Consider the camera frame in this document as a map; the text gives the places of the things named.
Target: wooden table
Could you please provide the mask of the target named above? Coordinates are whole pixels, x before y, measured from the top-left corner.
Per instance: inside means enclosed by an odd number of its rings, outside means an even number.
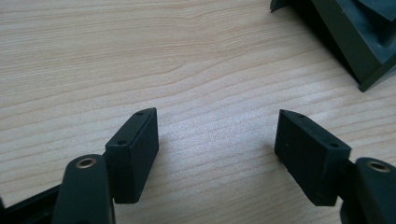
[[[339,223],[274,154],[279,109],[396,165],[396,77],[362,93],[270,0],[0,2],[0,195],[10,206],[157,107],[160,151],[118,223]]]

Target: light wood grain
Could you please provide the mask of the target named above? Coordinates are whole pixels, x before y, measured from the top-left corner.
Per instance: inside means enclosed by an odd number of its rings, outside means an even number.
[[[361,93],[269,0],[0,2],[0,195],[10,206],[158,108],[160,152],[118,223],[339,223],[274,154],[278,110],[396,165],[395,77]]]

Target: wooden surface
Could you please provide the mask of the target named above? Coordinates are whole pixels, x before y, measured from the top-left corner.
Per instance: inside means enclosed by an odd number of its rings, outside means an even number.
[[[396,78],[366,93],[289,7],[269,0],[0,2],[0,195],[59,184],[135,111],[160,152],[118,223],[339,223],[274,154],[279,109],[396,165]]]

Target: table top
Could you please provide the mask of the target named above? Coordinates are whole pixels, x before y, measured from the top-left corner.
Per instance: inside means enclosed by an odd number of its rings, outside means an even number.
[[[118,223],[339,223],[274,153],[279,109],[396,165],[396,77],[362,93],[270,0],[0,3],[0,195],[10,206],[157,107],[160,151]]]

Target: wood grain pattern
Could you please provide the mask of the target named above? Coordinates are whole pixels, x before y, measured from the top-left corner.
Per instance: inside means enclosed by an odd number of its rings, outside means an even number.
[[[158,108],[160,152],[118,223],[339,223],[274,154],[278,110],[396,165],[395,77],[361,93],[269,0],[0,2],[0,195],[10,206]]]

